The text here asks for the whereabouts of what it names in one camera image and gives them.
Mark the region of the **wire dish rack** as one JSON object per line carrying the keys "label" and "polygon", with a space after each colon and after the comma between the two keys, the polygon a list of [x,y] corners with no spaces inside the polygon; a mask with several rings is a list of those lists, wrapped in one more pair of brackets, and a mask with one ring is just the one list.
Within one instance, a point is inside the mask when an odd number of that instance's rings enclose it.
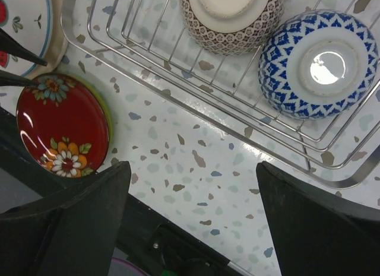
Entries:
{"label": "wire dish rack", "polygon": [[271,160],[331,188],[379,179],[378,80],[339,116],[295,120],[265,101],[260,51],[220,56],[201,49],[183,24],[181,0],[64,0],[61,24],[87,56]]}

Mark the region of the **red patterned small dish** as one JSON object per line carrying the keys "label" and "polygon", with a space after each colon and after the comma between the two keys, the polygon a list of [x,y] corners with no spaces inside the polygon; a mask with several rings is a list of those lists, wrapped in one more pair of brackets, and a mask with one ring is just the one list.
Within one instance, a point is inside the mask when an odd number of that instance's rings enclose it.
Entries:
{"label": "red patterned small dish", "polygon": [[216,55],[243,55],[261,46],[284,14],[286,0],[180,0],[193,40]]}

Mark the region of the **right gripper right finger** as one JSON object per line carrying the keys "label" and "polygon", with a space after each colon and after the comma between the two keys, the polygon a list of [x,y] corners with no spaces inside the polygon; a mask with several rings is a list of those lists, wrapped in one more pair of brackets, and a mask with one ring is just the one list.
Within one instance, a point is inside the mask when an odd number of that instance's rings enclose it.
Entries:
{"label": "right gripper right finger", "polygon": [[282,275],[379,275],[379,210],[266,161],[256,175]]}

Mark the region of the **blue patterned bowl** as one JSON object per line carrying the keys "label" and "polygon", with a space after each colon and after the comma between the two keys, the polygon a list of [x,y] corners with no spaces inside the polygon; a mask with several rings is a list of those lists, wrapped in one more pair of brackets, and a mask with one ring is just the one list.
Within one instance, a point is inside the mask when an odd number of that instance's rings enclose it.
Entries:
{"label": "blue patterned bowl", "polygon": [[283,23],[264,43],[258,80],[276,111],[295,119],[333,117],[358,103],[376,76],[379,51],[356,17],[319,9]]}

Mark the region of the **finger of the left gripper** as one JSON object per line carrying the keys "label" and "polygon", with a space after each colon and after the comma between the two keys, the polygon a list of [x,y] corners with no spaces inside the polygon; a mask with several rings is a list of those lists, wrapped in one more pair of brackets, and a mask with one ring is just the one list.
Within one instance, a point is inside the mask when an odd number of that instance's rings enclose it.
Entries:
{"label": "finger of the left gripper", "polygon": [[0,70],[0,86],[37,87],[37,82]]}
{"label": "finger of the left gripper", "polygon": [[38,65],[47,66],[48,63],[35,55],[31,51],[22,47],[16,40],[14,40],[10,35],[8,35],[3,29],[0,29],[0,50],[10,55],[25,59],[29,62],[33,62]]}

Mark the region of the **red floral plate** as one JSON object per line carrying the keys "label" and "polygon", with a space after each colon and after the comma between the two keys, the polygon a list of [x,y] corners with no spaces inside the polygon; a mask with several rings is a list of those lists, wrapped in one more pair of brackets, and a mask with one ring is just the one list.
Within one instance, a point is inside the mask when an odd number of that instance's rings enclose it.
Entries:
{"label": "red floral plate", "polygon": [[66,74],[33,79],[17,102],[20,138],[38,165],[60,177],[91,175],[109,148],[106,117],[88,88]]}

